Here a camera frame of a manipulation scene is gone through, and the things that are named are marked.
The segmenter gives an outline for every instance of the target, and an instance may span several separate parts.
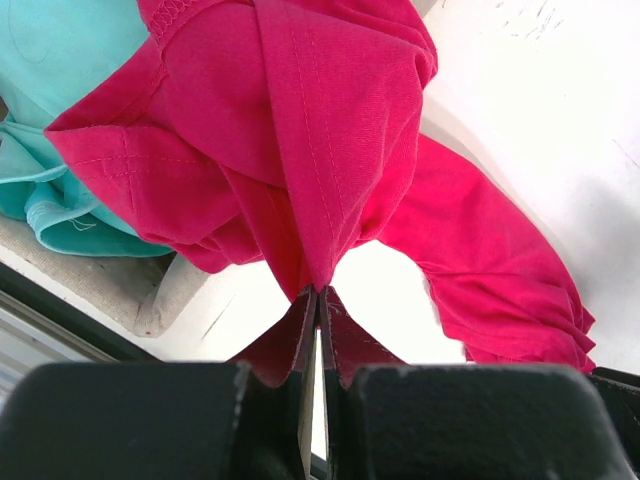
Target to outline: black plastic part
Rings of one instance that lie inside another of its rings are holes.
[[[597,392],[569,369],[370,367],[349,400],[353,480],[635,478]]]
[[[249,370],[234,364],[41,367],[0,416],[0,478],[231,478]]]
[[[153,355],[0,263],[0,291],[35,310],[118,361],[153,361]]]
[[[589,378],[604,400],[631,468],[640,477],[640,377],[596,368]]]
[[[311,478],[327,480],[327,462],[314,453],[311,454]]]

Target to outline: turquoise shirt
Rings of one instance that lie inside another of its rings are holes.
[[[150,257],[144,242],[69,171],[42,131],[147,39],[136,0],[0,0],[0,214],[50,250]]]

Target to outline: pink fabric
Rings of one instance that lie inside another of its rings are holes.
[[[290,299],[379,237],[485,361],[588,371],[592,318],[535,227],[420,137],[436,52],[407,0],[139,0],[150,40],[48,138],[141,238],[266,259]]]

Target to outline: fabric fold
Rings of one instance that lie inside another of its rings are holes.
[[[478,362],[588,371],[593,319],[535,226],[418,133],[435,47],[408,0],[139,0],[151,38],[47,135],[143,239],[289,299],[380,238]]]

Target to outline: stitched seam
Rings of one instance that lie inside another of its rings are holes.
[[[192,178],[192,179],[202,179],[202,176],[199,175],[176,175],[174,173],[168,173],[168,172],[163,172],[160,170],[128,170],[125,173],[117,173],[115,175],[94,175],[92,177],[82,177],[82,180],[95,180],[96,178],[120,178],[120,177],[124,177],[126,175],[131,175],[134,173],[146,173],[149,175],[162,175],[165,177],[170,177],[170,178]]]
[[[309,22],[307,22],[307,35],[309,36],[309,41],[311,42],[311,52],[313,53],[313,64],[316,72],[316,82],[318,83],[318,89],[321,89],[320,85],[320,74],[318,73],[318,56],[316,54],[316,44],[313,41],[313,36],[311,35],[311,26]],[[333,177],[333,183],[336,186],[336,190],[338,191],[338,199],[340,204],[340,214],[342,215],[342,220],[344,221],[344,207],[343,207],[343,197],[342,191],[340,190],[340,185],[338,184],[338,179],[336,178],[336,165],[333,159],[333,148],[331,147],[331,137],[329,135],[329,126],[327,125],[327,116],[322,111],[322,122],[324,123],[324,133],[327,136],[327,146],[329,147],[329,160],[331,162],[331,176]]]
[[[151,15],[149,27],[154,30],[156,38],[162,39],[176,19],[199,0],[182,0],[177,5],[174,0],[164,0]]]
[[[149,90],[149,93],[146,93],[146,94],[141,95],[141,96],[134,97],[133,100],[131,100],[125,106],[123,106],[121,109],[119,109],[116,114],[112,115],[106,123],[113,123],[118,117],[120,117],[123,114],[123,112],[125,112],[127,110],[130,110],[132,107],[134,107],[136,105],[136,103],[141,103],[143,105],[145,103],[147,103],[148,100],[157,91],[158,86],[160,85],[160,83],[159,83],[160,80],[161,80],[160,77],[163,77],[164,74],[165,74],[164,65],[160,65],[159,67],[157,67],[156,71],[153,73],[153,76],[151,77],[151,80],[149,81],[149,83],[145,87],[145,90]]]
[[[333,223],[331,222],[331,216],[329,215],[329,208],[327,207],[327,200],[325,199],[324,192],[322,191],[322,184],[320,183],[320,173],[318,172],[318,162],[316,161],[316,155],[313,149],[313,145],[311,142],[311,129],[309,128],[309,115],[307,112],[307,101],[304,94],[304,84],[302,81],[302,70],[300,68],[300,57],[298,55],[298,45],[296,41],[296,36],[293,31],[293,25],[291,24],[291,17],[289,15],[288,7],[286,6],[286,2],[283,3],[284,11],[287,15],[287,21],[289,23],[289,31],[291,32],[291,40],[293,41],[293,51],[296,57],[296,67],[298,68],[298,78],[300,80],[300,93],[302,95],[302,106],[304,112],[304,123],[307,129],[307,137],[309,139],[309,148],[311,149],[311,159],[313,160],[313,167],[316,173],[316,181],[318,182],[318,189],[320,190],[320,198],[322,199],[322,205],[324,207],[325,214],[327,216],[327,221],[329,223],[329,229],[331,230],[331,241],[335,242],[335,233],[333,231]]]
[[[159,161],[165,161],[165,162],[201,163],[201,162],[198,162],[197,160],[182,160],[178,158],[154,157],[153,155],[114,155],[112,157],[101,157],[101,158],[92,158],[89,160],[83,160],[82,162],[73,163],[73,165],[74,166],[87,165],[90,163],[103,162],[106,160],[116,160],[118,158],[143,158],[143,159],[159,160]]]
[[[126,155],[126,153],[127,153],[127,141],[126,141],[126,139],[124,137],[124,132],[123,131],[120,131],[120,138],[122,140],[122,151]],[[132,188],[132,185],[131,185],[131,175],[130,175],[131,173],[132,173],[131,172],[131,164],[129,163],[129,157],[127,157],[127,173],[125,175],[127,176],[127,183],[129,184],[129,205],[130,205],[130,208],[131,208],[133,214],[135,215],[136,210],[135,210],[135,208],[133,206],[133,188]]]

